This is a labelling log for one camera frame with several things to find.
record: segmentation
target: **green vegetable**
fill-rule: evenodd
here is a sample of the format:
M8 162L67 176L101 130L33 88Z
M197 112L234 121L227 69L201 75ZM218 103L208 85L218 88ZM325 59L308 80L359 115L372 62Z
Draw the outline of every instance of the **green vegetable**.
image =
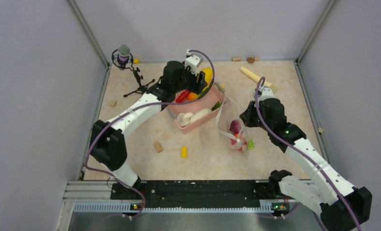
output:
M222 105L222 103L220 101L217 101L217 103L211 108L211 110L214 111L217 108L219 108L221 105Z

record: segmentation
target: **beige cylinder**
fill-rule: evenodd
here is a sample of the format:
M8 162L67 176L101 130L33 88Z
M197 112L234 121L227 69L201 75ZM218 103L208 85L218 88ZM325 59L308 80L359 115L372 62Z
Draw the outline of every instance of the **beige cylinder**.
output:
M240 68L240 71L243 72L243 74L247 75L252 80L254 80L256 83L258 83L258 81L261 78L261 77L259 77L258 75L256 75L255 73L253 73L252 71L248 70L247 68L245 68L243 66ZM273 92L276 91L276 87L274 86L274 84L268 82L267 80L265 80L264 86L269 87Z

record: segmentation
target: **gray wall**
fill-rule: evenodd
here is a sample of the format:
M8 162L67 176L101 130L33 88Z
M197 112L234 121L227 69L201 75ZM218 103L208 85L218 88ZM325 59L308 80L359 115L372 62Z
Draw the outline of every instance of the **gray wall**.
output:
M65 0L0 0L0 230L53 230L104 73Z
M110 59L122 43L142 61L296 58L328 0L77 0Z
M373 194L381 230L381 0L342 0L303 64L332 162Z

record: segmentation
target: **clear plastic bag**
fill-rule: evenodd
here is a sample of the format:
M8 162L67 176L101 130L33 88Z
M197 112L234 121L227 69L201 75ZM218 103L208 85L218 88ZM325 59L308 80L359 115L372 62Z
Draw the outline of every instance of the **clear plastic bag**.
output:
M247 151L250 139L248 127L239 117L244 111L245 108L225 94L216 116L217 129L227 138L228 147L239 151Z

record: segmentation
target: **black mount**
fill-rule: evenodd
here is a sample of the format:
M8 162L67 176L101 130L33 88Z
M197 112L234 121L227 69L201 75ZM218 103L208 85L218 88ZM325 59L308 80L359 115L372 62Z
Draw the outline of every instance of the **black mount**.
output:
M98 136L101 130L109 122L98 120L92 128L90 145ZM107 166L109 170L119 169L127 159L125 137L120 129L108 128L100 137L91 155L99 162Z
M190 68L185 68L183 63L169 61L163 69L163 76L146 92L155 95L162 102L173 102L176 93L182 90L200 94L207 85L204 78L205 73L202 71L199 75L193 75Z
M279 99L270 98L259 101L259 110L271 131L289 144L294 145L294 142L300 138L306 139L306 134L297 125L287 122L284 105ZM244 125L249 128L260 127L266 130L258 117L255 101L250 101L247 110L240 115L240 119L243 120ZM279 147L282 152L285 152L287 146L281 143L270 132L267 131L267 134L271 142Z
M354 187L354 191L347 195L345 200L354 212L359 224L369 220L372 194L367 188L357 189ZM332 205L321 203L321 209L321 220L329 231L350 231L356 228L349 211L341 200Z

